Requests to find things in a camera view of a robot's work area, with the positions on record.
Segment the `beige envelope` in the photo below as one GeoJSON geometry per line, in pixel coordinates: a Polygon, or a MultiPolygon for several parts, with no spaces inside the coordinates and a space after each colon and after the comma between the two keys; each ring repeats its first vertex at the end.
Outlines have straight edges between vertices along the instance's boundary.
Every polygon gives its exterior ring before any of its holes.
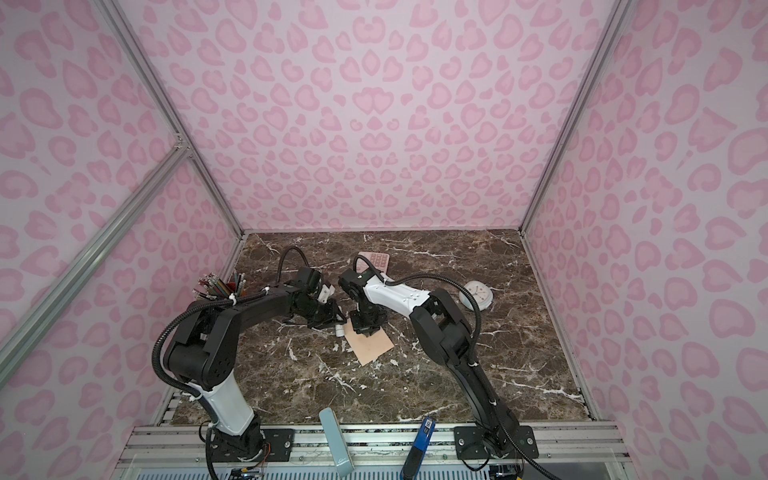
{"type": "Polygon", "coordinates": [[[365,336],[356,333],[352,324],[347,322],[344,325],[344,334],[361,366],[377,360],[381,355],[394,348],[393,342],[383,330],[365,336]]]}

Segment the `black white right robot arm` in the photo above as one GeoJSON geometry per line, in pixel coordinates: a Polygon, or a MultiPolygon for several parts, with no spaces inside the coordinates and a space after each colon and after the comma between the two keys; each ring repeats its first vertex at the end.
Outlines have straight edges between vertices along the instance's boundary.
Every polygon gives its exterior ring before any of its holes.
{"type": "Polygon", "coordinates": [[[476,354],[482,326],[477,302],[470,302],[475,315],[475,324],[470,325],[446,290],[427,291],[407,285],[411,280],[424,279],[451,285],[462,295],[469,295],[457,282],[436,274],[418,273],[393,280],[369,259],[355,256],[339,279],[340,287],[357,304],[350,312],[352,328],[357,334],[370,336],[386,323],[390,311],[407,318],[427,357],[445,367],[463,391],[490,455],[514,455],[533,463],[538,457],[532,451],[535,442],[522,437],[518,418],[496,393],[476,354]]]}

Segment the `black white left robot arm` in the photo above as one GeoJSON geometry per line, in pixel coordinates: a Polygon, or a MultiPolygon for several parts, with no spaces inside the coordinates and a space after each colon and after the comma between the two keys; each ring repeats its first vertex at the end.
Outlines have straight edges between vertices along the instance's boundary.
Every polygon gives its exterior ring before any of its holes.
{"type": "Polygon", "coordinates": [[[208,463],[259,460],[270,453],[255,410],[235,378],[239,339],[247,329],[277,317],[300,317],[310,329],[335,328],[346,318],[334,287],[304,260],[290,278],[284,261],[272,283],[248,294],[245,278],[215,274],[199,281],[197,298],[159,334],[151,352],[155,375],[197,402],[210,422],[202,435],[208,463]]]}

